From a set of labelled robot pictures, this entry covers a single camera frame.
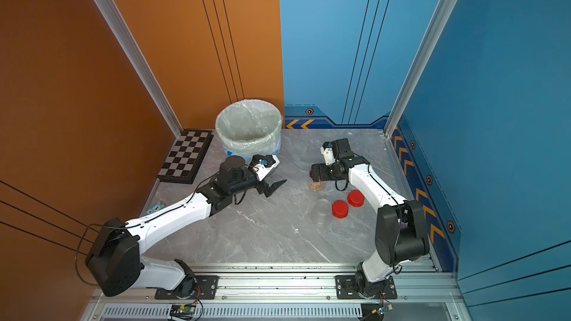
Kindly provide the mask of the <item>peanut jar back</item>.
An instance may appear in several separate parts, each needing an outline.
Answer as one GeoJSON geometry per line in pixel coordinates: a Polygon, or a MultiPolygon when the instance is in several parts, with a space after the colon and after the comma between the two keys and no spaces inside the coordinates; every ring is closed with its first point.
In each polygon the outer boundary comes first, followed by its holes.
{"type": "Polygon", "coordinates": [[[324,183],[322,181],[310,181],[308,186],[311,191],[316,193],[324,190],[324,183]]]}

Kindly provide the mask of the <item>red lid of front jar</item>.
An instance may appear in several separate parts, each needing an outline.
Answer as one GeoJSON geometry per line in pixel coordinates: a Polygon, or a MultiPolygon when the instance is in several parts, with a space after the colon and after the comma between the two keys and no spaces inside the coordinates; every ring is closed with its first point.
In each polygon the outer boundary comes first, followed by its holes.
{"type": "Polygon", "coordinates": [[[352,207],[362,207],[364,206],[365,197],[360,191],[353,190],[347,196],[347,202],[352,207]]]}

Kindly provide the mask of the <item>red lid of jar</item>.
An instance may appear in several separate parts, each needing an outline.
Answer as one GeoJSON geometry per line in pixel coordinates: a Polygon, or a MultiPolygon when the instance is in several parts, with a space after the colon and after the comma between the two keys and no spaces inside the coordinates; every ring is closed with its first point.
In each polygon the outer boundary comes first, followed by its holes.
{"type": "Polygon", "coordinates": [[[349,205],[344,201],[336,201],[332,205],[332,215],[336,218],[343,219],[349,215],[349,205]]]}
{"type": "Polygon", "coordinates": [[[365,197],[360,191],[353,190],[347,196],[347,202],[352,207],[362,207],[364,206],[365,197]]]}

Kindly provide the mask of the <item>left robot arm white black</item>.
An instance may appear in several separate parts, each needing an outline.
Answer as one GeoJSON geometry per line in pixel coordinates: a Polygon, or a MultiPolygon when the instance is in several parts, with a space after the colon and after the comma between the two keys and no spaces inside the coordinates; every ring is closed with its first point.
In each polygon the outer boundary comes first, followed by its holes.
{"type": "Polygon", "coordinates": [[[271,196],[283,182],[268,184],[265,179],[279,163],[276,155],[255,155],[249,163],[238,155],[230,156],[218,172],[181,201],[141,218],[126,222],[114,218],[101,225],[85,261],[97,286],[107,297],[141,288],[162,290],[179,299],[196,297],[198,282],[187,263],[147,258],[144,254],[179,230],[231,204],[240,204],[250,190],[271,196]]]}

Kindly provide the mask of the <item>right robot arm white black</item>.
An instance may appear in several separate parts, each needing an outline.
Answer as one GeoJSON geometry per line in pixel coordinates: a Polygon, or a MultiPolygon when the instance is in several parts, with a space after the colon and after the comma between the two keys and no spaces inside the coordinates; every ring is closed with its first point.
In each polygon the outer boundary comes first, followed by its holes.
{"type": "Polygon", "coordinates": [[[430,252],[424,206],[390,188],[366,158],[351,150],[348,139],[325,142],[321,154],[324,162],[315,163],[310,169],[312,181],[343,181],[352,185],[376,212],[376,251],[358,265],[355,287],[364,299],[379,297],[404,263],[430,252]]]}

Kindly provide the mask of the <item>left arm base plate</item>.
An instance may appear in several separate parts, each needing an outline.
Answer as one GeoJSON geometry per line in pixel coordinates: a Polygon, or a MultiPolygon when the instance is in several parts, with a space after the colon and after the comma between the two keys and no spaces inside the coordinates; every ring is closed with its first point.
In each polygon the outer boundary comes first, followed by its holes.
{"type": "Polygon", "coordinates": [[[219,277],[217,275],[186,276],[174,290],[158,288],[156,300],[213,300],[215,298],[219,277]]]}

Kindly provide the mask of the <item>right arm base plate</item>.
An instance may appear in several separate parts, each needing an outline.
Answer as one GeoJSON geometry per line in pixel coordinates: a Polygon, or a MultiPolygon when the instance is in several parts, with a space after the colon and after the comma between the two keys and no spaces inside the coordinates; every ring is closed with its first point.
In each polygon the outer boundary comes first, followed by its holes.
{"type": "Polygon", "coordinates": [[[335,287],[339,300],[396,300],[397,289],[392,276],[380,282],[373,295],[367,296],[359,291],[355,275],[337,275],[335,287]]]}

